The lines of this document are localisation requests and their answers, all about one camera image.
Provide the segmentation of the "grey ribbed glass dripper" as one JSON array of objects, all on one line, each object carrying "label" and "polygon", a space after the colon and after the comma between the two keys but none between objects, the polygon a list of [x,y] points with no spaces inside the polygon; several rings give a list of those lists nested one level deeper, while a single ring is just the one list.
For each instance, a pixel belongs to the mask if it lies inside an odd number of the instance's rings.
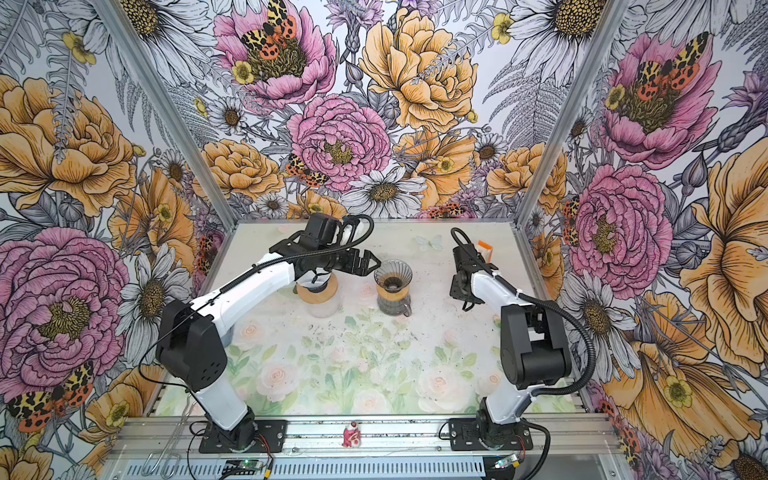
[{"label": "grey ribbed glass dripper", "polygon": [[413,279],[411,267],[402,260],[387,260],[374,272],[378,287],[387,293],[399,293],[408,287]]}]

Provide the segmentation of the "orange coffee filter pack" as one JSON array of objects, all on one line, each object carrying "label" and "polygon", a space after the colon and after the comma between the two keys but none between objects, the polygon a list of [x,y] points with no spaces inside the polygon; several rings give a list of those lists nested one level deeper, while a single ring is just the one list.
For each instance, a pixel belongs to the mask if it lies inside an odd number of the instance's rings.
[{"label": "orange coffee filter pack", "polygon": [[492,262],[492,255],[493,255],[494,249],[490,244],[482,240],[478,240],[476,243],[476,249],[485,263]]}]

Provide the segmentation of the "white paper coffee filter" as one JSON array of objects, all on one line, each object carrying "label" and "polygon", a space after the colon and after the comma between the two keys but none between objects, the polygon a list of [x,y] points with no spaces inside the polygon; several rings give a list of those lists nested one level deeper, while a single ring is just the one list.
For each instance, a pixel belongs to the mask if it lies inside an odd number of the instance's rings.
[{"label": "white paper coffee filter", "polygon": [[298,277],[296,284],[311,292],[321,292],[326,288],[332,273],[324,269],[319,271],[310,270]]}]

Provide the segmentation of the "wooden dripper ring stand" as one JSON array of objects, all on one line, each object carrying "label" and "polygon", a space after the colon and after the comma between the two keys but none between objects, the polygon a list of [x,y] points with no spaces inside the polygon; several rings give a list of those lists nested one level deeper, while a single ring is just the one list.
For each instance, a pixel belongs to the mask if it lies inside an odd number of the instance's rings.
[{"label": "wooden dripper ring stand", "polygon": [[338,292],[338,280],[331,275],[323,285],[296,285],[299,298],[309,305],[319,305],[329,302]]}]

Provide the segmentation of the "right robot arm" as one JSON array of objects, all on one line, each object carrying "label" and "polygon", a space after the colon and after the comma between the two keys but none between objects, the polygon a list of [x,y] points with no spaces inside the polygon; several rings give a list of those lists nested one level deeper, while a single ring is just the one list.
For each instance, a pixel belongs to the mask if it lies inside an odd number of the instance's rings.
[{"label": "right robot arm", "polygon": [[473,246],[456,246],[453,258],[456,274],[450,296],[463,301],[464,310],[487,304],[499,313],[499,360],[504,378],[481,400],[473,420],[448,421],[451,449],[531,449],[529,428],[523,425],[528,407],[540,396],[570,395],[581,388],[577,382],[557,385],[572,370],[563,316],[513,287]]}]

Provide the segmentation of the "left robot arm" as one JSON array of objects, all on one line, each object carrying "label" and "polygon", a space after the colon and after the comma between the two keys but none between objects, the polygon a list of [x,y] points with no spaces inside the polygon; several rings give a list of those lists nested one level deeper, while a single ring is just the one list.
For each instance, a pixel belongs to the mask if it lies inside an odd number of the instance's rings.
[{"label": "left robot arm", "polygon": [[227,374],[223,338],[256,305],[293,283],[316,288],[331,273],[366,277],[381,266],[369,250],[354,245],[306,248],[284,240],[258,263],[222,287],[190,302],[173,301],[162,314],[157,361],[193,393],[211,422],[218,443],[244,451],[257,439],[253,411],[235,392]]}]

